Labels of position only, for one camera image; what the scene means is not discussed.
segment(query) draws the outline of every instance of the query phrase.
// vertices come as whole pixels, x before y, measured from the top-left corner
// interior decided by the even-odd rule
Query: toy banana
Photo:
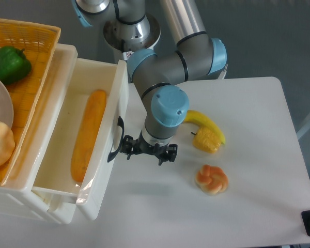
[[[225,144],[226,139],[225,135],[222,132],[222,130],[216,125],[214,121],[212,121],[208,116],[205,114],[196,111],[196,110],[188,110],[186,117],[183,121],[183,123],[193,123],[198,125],[199,127],[207,127],[210,130],[212,130],[221,140],[223,144]]]

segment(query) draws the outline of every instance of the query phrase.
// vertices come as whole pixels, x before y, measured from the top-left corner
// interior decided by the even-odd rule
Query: green bell pepper
[[[20,50],[7,45],[0,48],[0,81],[12,84],[26,77],[31,71],[31,63]]]

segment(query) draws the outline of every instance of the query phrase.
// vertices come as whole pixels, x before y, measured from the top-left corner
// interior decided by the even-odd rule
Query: white plastic bin
[[[55,56],[64,50],[67,53]],[[118,119],[124,119],[128,103],[126,63],[79,59],[73,46],[62,44],[55,53],[46,79],[51,87],[42,92],[42,102],[47,104],[30,130],[21,163],[0,187],[0,213],[69,223],[78,207],[93,220],[114,164],[107,161],[109,153],[122,135]],[[96,89],[106,91],[107,104],[84,181],[78,185],[70,175],[70,160],[86,101]]]

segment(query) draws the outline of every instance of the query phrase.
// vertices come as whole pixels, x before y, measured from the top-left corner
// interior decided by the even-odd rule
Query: donut
[[[0,121],[0,166],[7,162],[15,148],[12,130]]]
[[[224,192],[228,187],[228,178],[224,171],[205,164],[195,175],[195,182],[207,194],[216,195]]]

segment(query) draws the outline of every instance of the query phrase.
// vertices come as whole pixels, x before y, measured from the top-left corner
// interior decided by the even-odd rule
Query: toy donut
[[[0,121],[0,166],[10,158],[15,148],[12,130]]]

